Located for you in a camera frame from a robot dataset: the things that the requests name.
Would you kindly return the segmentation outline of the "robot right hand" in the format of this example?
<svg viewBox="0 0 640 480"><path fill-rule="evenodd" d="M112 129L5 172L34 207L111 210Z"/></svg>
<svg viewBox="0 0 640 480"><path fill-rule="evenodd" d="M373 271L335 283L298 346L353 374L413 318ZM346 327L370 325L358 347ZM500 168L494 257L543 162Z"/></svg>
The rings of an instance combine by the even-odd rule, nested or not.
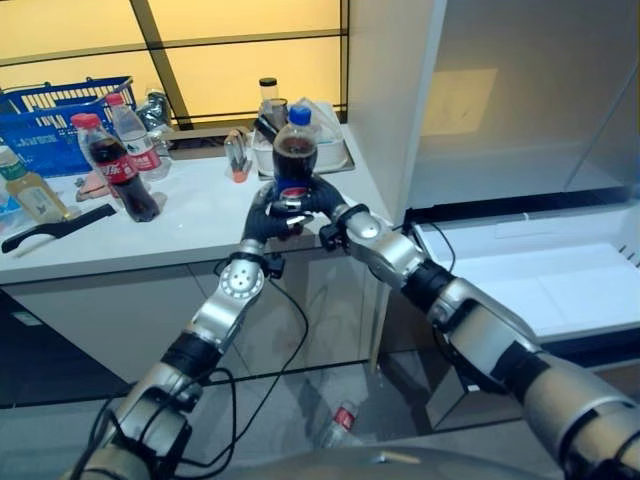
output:
<svg viewBox="0 0 640 480"><path fill-rule="evenodd" d="M322 177L313 176L300 204L303 211L322 213L331 222L335 222L340 212L346 209L347 202L331 183Z"/></svg>

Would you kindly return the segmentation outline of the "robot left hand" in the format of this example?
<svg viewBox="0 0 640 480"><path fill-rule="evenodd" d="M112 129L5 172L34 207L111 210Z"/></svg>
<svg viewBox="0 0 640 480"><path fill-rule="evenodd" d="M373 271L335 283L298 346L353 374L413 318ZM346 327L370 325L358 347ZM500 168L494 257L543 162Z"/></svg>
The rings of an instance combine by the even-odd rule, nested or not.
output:
<svg viewBox="0 0 640 480"><path fill-rule="evenodd" d="M260 244L266 244L268 240L287 238L299 235L304 227L313 220L308 213L285 214L284 216L272 215L270 205L275 199L275 184L269 182L262 186L254 195L251 206L246 216L242 241L253 240Z"/></svg>

